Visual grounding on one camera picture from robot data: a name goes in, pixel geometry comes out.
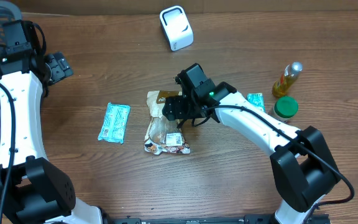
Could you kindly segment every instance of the wooden table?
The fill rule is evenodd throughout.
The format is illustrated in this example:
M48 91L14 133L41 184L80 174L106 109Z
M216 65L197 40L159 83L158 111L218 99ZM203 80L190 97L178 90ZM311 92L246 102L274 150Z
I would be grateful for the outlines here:
M300 110L291 125L320 129L353 201L322 207L333 223L358 223L358 11L189 15L193 45L169 51L158 15L33 17L48 51L62 51L74 76L50 88L42 131L50 161L76 195L112 217L233 217L273 213L280 196L269 158L239 133L213 121L187 124L188 156L144 151L148 91L179 90L173 77L198 62L215 83L262 92L297 60L304 72L290 95ZM108 102L129 104L125 143L98 141ZM341 182L325 200L347 197Z

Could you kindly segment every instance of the green lid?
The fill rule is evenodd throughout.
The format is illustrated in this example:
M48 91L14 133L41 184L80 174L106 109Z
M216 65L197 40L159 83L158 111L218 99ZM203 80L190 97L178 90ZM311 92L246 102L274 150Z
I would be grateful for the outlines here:
M274 112L282 118L292 118L298 112L298 103L292 97L281 97L274 105Z

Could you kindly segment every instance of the light blue packet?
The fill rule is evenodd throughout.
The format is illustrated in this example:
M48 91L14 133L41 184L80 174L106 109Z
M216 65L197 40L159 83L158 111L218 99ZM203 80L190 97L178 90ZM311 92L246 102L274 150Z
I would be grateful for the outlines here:
M98 140L119 142L123 144L130 110L131 107L127 105L114 105L109 103L107 105L106 114L104 115L104 122Z
M259 110L265 112L264 96L262 93L248 93L247 100Z

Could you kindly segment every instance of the food package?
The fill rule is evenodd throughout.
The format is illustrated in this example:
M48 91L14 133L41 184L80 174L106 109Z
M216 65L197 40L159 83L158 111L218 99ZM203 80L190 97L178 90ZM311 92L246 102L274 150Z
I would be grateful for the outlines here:
M162 114L166 97L180 95L179 91L150 91L147 94L147 106L152 117L149 128L144 136L144 150L155 155L161 152L189 154L190 147L181 129L179 120L169 121Z

